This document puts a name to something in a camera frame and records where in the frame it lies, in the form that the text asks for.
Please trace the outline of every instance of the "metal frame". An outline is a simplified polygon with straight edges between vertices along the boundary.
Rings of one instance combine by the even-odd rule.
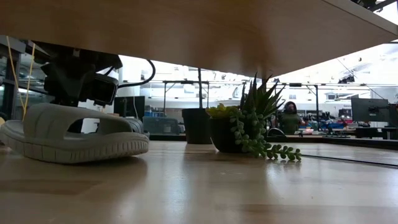
[[[166,93],[171,89],[171,88],[173,88],[173,86],[176,84],[176,83],[179,83],[179,84],[183,84],[183,85],[185,85],[185,84],[195,84],[195,83],[199,83],[199,81],[188,81],[188,80],[181,80],[181,81],[168,81],[168,80],[165,80],[165,81],[163,81],[162,83],[164,83],[164,99],[163,99],[163,116],[165,116],[166,115]],[[173,83],[173,85],[170,87],[170,88],[168,88],[167,89],[167,84],[168,83]],[[206,84],[207,85],[207,107],[209,107],[209,89],[210,89],[210,87],[209,87],[209,85],[210,85],[210,83],[209,83],[209,81],[201,81],[201,83],[202,84]]]
[[[319,125],[319,100],[318,100],[318,85],[314,85],[315,86],[315,98],[317,99],[316,101],[316,106],[317,106],[317,124],[318,124],[318,130],[320,129],[320,125]]]
[[[374,12],[374,11],[379,10],[379,9],[381,9],[381,8],[383,8],[383,7],[386,7],[386,6],[392,4],[392,3],[396,2],[396,1],[397,1],[397,0],[384,0],[384,1],[382,1],[382,2],[380,2],[380,3],[378,3],[378,4],[376,4],[375,6],[369,8],[369,10],[372,11],[372,12]]]

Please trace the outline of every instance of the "desk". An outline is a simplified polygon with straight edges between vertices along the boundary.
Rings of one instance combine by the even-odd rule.
[[[398,39],[395,24],[349,0],[2,0],[1,6],[3,35],[264,78]]]
[[[397,128],[356,128],[355,135],[357,138],[383,138],[383,139],[393,139],[390,138],[390,133],[397,131]]]
[[[291,144],[303,153],[397,160],[391,151]],[[397,169],[220,154],[151,142],[147,154],[61,166],[0,151],[0,217],[10,223],[394,223]]]

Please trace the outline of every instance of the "black cylinder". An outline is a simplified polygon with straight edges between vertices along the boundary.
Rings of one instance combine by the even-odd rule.
[[[188,144],[211,144],[210,116],[206,113],[205,109],[183,109],[182,118],[184,119]]]
[[[242,153],[242,144],[235,144],[233,126],[236,123],[230,123],[229,118],[210,119],[211,140],[220,152]]]

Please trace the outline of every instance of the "succulent plant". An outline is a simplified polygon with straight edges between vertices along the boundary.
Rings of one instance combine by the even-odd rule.
[[[266,133],[266,118],[280,108],[284,102],[279,103],[280,93],[284,88],[272,95],[276,89],[277,83],[268,91],[266,91],[266,83],[264,80],[262,85],[257,89],[257,74],[254,76],[253,83],[250,83],[249,93],[244,94],[242,90],[241,104],[238,108],[232,108],[229,113],[229,122],[235,126],[231,131],[235,135],[235,144],[242,144],[244,152],[251,152],[254,157],[278,158],[278,154],[282,159],[286,157],[294,160],[301,160],[300,150],[293,152],[291,147],[283,147],[281,145],[271,145],[264,139]]]

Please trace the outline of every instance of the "yellow cable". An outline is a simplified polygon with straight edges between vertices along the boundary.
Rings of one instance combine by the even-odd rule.
[[[23,100],[22,100],[21,93],[19,93],[18,79],[17,79],[17,75],[15,74],[14,63],[12,62],[12,54],[11,54],[10,40],[8,39],[8,36],[7,36],[7,45],[8,45],[8,54],[9,54],[10,60],[11,60],[12,74],[14,75],[14,79],[15,79],[15,86],[16,86],[16,88],[17,88],[17,91],[18,91],[18,94],[19,94],[19,99],[21,100],[22,107],[23,107],[23,109],[25,110],[24,102],[23,102]]]
[[[33,67],[33,61],[34,61],[34,53],[35,53],[35,44],[33,43],[33,50],[32,50],[32,61],[30,63],[30,72],[29,72],[29,77],[28,77],[28,83],[27,83],[27,88],[26,88],[26,99],[25,99],[25,104],[24,101],[22,100],[22,95],[19,92],[19,86],[18,86],[18,78],[17,75],[15,73],[15,68],[14,68],[14,63],[12,62],[12,54],[11,54],[11,46],[10,46],[10,40],[8,38],[8,36],[6,36],[7,38],[7,45],[8,45],[8,54],[11,60],[11,68],[12,68],[12,74],[14,75],[14,79],[15,79],[15,86],[17,88],[17,92],[19,94],[19,99],[21,101],[21,105],[22,105],[22,109],[24,110],[24,115],[22,117],[22,120],[24,120],[25,118],[25,114],[26,114],[26,107],[27,107],[27,102],[28,102],[28,95],[29,95],[29,85],[30,85],[30,76],[32,75],[32,67]]]
[[[25,114],[26,114],[26,108],[27,108],[27,101],[29,98],[29,87],[30,87],[30,76],[32,75],[32,68],[33,68],[33,62],[35,59],[35,43],[33,43],[33,49],[32,49],[32,60],[30,61],[30,70],[29,70],[29,76],[27,78],[27,86],[26,86],[26,99],[25,99],[25,107],[24,107],[24,116],[22,117],[22,120],[25,120]]]

